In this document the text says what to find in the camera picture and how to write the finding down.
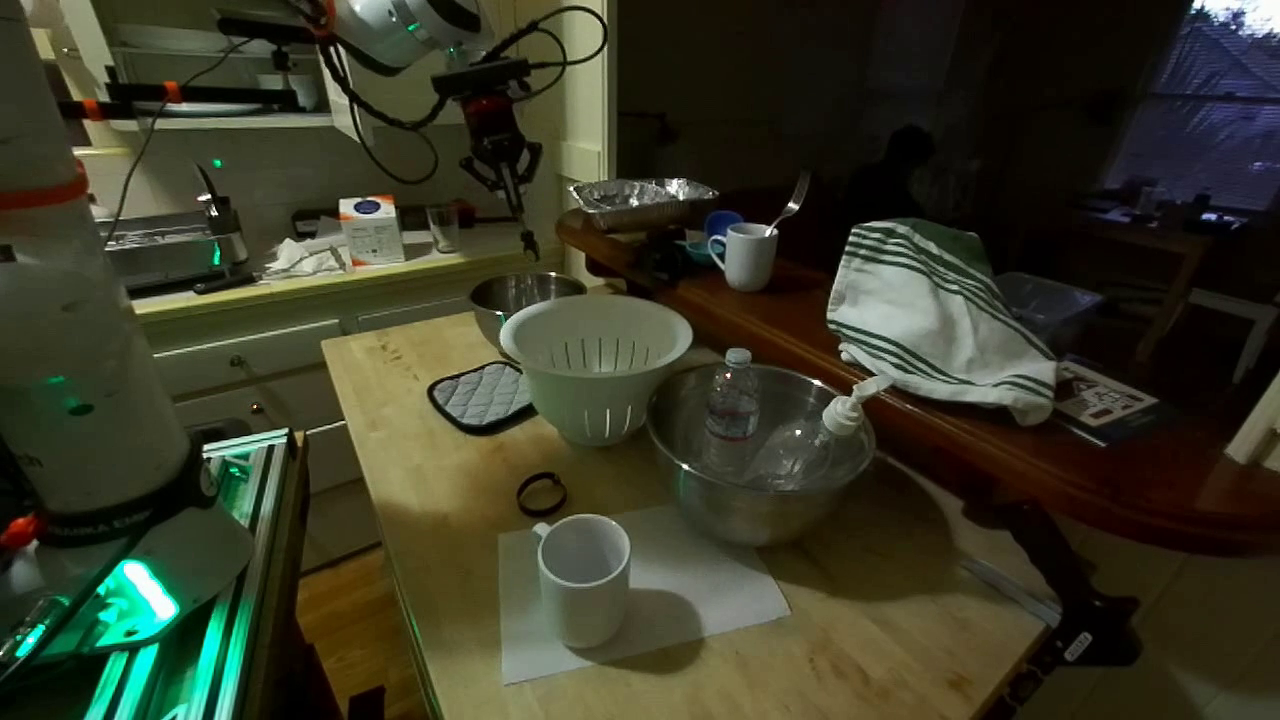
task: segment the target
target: white mug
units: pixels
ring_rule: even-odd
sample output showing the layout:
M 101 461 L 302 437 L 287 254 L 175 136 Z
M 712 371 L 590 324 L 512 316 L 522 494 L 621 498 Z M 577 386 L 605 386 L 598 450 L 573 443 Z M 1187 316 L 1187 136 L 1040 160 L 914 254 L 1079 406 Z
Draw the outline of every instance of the white mug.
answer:
M 613 517 L 537 524 L 544 613 L 565 648 L 594 648 L 627 620 L 631 538 Z
M 719 264 L 726 288 L 759 293 L 773 280 L 774 229 L 732 225 L 707 239 L 707 258 Z

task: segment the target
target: tray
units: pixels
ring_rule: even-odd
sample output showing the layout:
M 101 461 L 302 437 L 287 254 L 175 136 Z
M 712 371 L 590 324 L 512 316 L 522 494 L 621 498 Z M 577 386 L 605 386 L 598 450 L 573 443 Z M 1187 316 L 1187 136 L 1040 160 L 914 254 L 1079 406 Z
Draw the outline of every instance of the tray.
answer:
M 716 205 L 716 187 L 688 177 L 567 185 L 567 196 L 594 229 L 635 229 L 697 215 Z

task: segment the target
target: metal mixing bowl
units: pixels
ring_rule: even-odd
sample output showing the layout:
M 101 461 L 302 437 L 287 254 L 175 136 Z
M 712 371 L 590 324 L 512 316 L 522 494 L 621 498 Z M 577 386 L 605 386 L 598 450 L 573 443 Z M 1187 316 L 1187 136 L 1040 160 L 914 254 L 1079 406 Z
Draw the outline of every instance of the metal mixing bowl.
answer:
M 481 333 L 488 335 L 491 347 L 500 347 L 500 328 L 508 316 L 552 297 L 582 297 L 582 293 L 587 288 L 565 271 L 522 271 L 522 277 L 488 277 L 466 293 L 466 299 L 477 309 Z
M 681 511 L 697 529 L 726 546 L 785 546 L 816 529 L 837 507 L 839 494 L 873 464 L 874 432 L 866 422 L 858 437 L 863 461 L 848 467 L 839 485 L 816 489 L 803 478 L 786 481 L 786 489 L 753 485 L 749 464 L 763 437 L 796 418 L 820 418 L 829 400 L 839 398 L 829 386 L 786 367 L 753 367 L 759 382 L 759 432 L 753 440 L 738 440 L 745 450 L 726 451 L 738 456 L 734 467 L 722 467 L 722 450 L 716 450 L 716 440 L 705 432 L 716 367 L 688 367 L 666 377 L 648 398 L 648 437 L 666 474 Z

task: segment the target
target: white paper towel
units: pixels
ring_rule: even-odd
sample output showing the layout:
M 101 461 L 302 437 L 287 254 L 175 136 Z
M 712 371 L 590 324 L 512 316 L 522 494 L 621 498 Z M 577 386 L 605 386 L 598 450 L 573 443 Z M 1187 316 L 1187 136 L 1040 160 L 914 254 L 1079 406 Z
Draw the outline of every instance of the white paper towel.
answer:
M 567 653 L 544 620 L 537 538 L 500 538 L 502 683 L 786 615 L 786 601 L 756 553 L 697 538 L 674 507 L 640 507 L 614 522 L 631 534 L 631 603 L 621 638 L 582 657 Z

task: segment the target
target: white towel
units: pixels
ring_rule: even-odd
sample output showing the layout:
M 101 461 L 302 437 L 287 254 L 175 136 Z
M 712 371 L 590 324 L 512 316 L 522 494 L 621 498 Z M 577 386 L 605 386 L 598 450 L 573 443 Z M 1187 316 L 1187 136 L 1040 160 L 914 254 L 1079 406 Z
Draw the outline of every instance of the white towel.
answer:
M 976 231 L 931 222 L 856 225 L 829 297 L 839 361 L 952 406 L 1053 418 L 1053 354 L 1019 328 L 984 267 Z

